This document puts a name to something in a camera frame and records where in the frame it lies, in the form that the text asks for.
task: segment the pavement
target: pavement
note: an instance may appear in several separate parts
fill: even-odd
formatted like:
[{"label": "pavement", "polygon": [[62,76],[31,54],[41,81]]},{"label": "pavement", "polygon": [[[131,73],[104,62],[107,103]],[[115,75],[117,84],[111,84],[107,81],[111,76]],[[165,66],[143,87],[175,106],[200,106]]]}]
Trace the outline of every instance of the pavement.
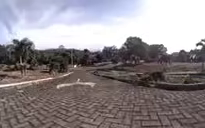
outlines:
[{"label": "pavement", "polygon": [[[96,84],[56,88],[77,79]],[[67,78],[0,89],[0,128],[205,128],[205,90],[133,86],[78,69]]]}]

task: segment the paved walkway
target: paved walkway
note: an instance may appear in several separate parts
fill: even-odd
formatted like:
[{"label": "paved walkway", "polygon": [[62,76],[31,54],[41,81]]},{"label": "paved walkway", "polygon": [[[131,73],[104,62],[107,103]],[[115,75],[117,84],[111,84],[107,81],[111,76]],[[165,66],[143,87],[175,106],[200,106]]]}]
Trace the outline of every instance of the paved walkway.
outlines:
[{"label": "paved walkway", "polygon": [[[78,78],[95,87],[57,84]],[[205,128],[205,90],[132,86],[79,70],[66,79],[0,89],[0,128]]]}]

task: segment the path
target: path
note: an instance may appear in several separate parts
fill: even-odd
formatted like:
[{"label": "path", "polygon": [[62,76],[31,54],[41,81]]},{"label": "path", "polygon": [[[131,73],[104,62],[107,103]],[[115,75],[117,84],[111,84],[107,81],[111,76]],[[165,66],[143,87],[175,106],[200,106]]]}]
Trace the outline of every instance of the path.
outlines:
[{"label": "path", "polygon": [[[56,85],[94,82],[95,87]],[[75,71],[66,79],[0,89],[0,128],[205,128],[205,90],[166,91]]]}]

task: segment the circular planter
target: circular planter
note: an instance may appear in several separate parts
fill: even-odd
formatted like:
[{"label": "circular planter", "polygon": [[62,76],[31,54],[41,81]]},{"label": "circular planter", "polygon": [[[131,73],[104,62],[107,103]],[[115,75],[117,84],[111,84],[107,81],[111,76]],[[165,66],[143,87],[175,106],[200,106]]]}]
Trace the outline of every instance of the circular planter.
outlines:
[{"label": "circular planter", "polygon": [[203,90],[205,89],[205,82],[203,83],[193,83],[193,84],[183,84],[183,83],[169,83],[169,82],[145,82],[139,80],[128,80],[128,79],[120,79],[113,76],[102,75],[99,72],[93,72],[96,76],[105,77],[108,79],[118,80],[121,82],[144,86],[144,87],[152,87],[152,88],[159,88],[165,90],[173,90],[173,91],[194,91],[194,90]]}]

